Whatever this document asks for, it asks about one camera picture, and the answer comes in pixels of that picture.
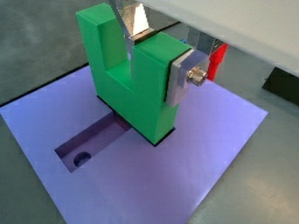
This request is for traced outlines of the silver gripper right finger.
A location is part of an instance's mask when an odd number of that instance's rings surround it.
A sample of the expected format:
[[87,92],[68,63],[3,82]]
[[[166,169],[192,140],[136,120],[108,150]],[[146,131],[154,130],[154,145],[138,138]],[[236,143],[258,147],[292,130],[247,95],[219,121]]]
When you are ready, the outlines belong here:
[[190,28],[187,43],[191,49],[171,64],[166,102],[175,107],[184,99],[190,85],[200,86],[208,78],[208,60],[224,42],[203,31]]

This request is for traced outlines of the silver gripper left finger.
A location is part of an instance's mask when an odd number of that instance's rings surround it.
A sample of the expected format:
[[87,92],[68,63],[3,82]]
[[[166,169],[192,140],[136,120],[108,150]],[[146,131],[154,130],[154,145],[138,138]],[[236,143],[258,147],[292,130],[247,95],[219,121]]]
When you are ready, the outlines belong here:
[[156,34],[150,27],[146,7],[136,0],[108,0],[116,20],[123,30],[128,61],[134,58],[134,46]]

